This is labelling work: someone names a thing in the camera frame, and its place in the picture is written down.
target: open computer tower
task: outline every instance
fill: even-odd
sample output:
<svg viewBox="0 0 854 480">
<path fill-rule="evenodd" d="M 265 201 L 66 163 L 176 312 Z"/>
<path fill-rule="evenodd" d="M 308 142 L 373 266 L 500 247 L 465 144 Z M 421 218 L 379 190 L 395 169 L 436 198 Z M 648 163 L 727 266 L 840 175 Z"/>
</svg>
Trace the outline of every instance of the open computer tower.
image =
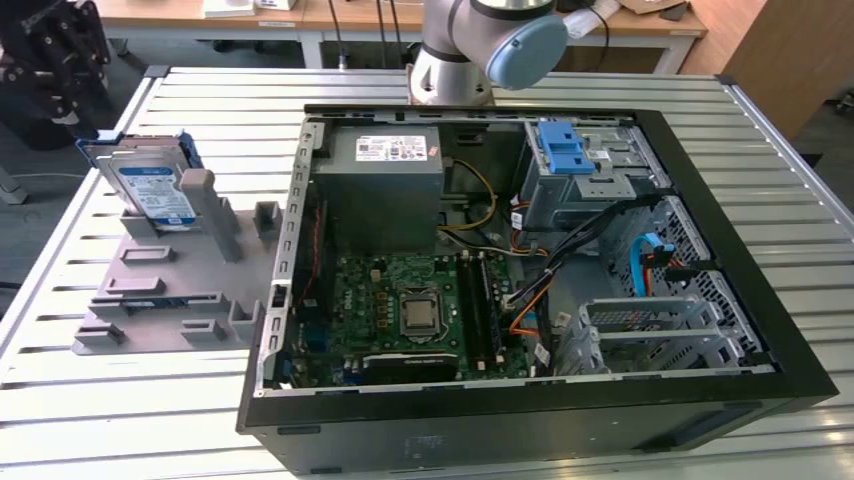
<svg viewBox="0 0 854 480">
<path fill-rule="evenodd" d="M 687 450 L 836 394 L 663 116 L 307 108 L 237 430 L 295 474 Z"/>
</svg>

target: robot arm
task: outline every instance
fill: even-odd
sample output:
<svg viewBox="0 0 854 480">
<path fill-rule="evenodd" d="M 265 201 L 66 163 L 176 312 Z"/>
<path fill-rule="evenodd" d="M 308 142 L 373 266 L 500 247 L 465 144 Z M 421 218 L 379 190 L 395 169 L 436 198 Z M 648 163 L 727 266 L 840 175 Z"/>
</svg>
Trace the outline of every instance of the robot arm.
<svg viewBox="0 0 854 480">
<path fill-rule="evenodd" d="M 424 2 L 424 42 L 412 69 L 413 100 L 481 105 L 491 83 L 529 87 L 551 71 L 567 43 L 553 0 Z"/>
<path fill-rule="evenodd" d="M 88 105 L 106 98 L 109 50 L 90 0 L 0 1 L 0 83 L 72 134 L 94 138 Z"/>
</svg>

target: metal slatted table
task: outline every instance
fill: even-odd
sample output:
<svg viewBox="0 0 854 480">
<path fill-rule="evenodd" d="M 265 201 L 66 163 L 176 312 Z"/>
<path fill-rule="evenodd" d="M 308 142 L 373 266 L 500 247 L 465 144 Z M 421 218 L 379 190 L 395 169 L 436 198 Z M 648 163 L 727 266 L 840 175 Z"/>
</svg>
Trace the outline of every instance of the metal slatted table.
<svg viewBox="0 0 854 480">
<path fill-rule="evenodd" d="M 740 90 L 711 77 L 565 74 L 495 97 L 503 105 L 664 113 L 840 394 L 691 452 L 420 475 L 854 477 L 854 221 Z M 305 103 L 404 101 L 399 72 L 173 68 L 142 80 L 117 127 L 185 128 L 217 191 L 240 209 L 284 202 Z M 0 323 L 2 478 L 284 478 L 254 439 L 233 431 L 246 351 L 78 357 L 69 350 L 122 234 L 120 211 L 92 171 Z"/>
</svg>

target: blue drive bay latch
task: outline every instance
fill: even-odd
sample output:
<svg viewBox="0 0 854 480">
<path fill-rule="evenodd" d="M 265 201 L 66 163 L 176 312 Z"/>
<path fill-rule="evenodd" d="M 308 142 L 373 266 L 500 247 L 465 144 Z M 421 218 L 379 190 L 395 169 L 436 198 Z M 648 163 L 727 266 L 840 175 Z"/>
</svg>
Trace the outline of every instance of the blue drive bay latch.
<svg viewBox="0 0 854 480">
<path fill-rule="evenodd" d="M 584 155 L 584 140 L 568 122 L 540 122 L 539 141 L 548 157 L 548 171 L 557 174 L 589 174 L 596 166 Z"/>
</svg>

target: table leg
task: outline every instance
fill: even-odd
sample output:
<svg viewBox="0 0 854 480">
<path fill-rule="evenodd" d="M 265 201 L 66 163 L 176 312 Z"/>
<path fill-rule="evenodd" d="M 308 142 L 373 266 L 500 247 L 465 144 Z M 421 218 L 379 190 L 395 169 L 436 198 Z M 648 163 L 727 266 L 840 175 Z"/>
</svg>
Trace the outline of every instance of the table leg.
<svg viewBox="0 0 854 480">
<path fill-rule="evenodd" d="M 661 54 L 661 58 L 655 65 L 655 71 L 659 75 L 672 75 L 679 73 L 684 58 L 688 56 L 691 45 L 693 44 L 693 37 L 671 36 L 668 38 L 669 45 Z"/>
<path fill-rule="evenodd" d="M 320 54 L 323 33 L 317 31 L 300 31 L 299 42 L 303 47 L 305 68 L 323 68 L 323 55 Z"/>
<path fill-rule="evenodd" d="M 20 205 L 26 200 L 26 192 L 17 180 L 0 167 L 0 200 L 8 205 Z"/>
<path fill-rule="evenodd" d="M 116 51 L 116 55 L 124 57 L 130 51 L 128 50 L 128 39 L 126 38 L 110 38 L 109 45 L 112 45 L 113 50 Z"/>
</svg>

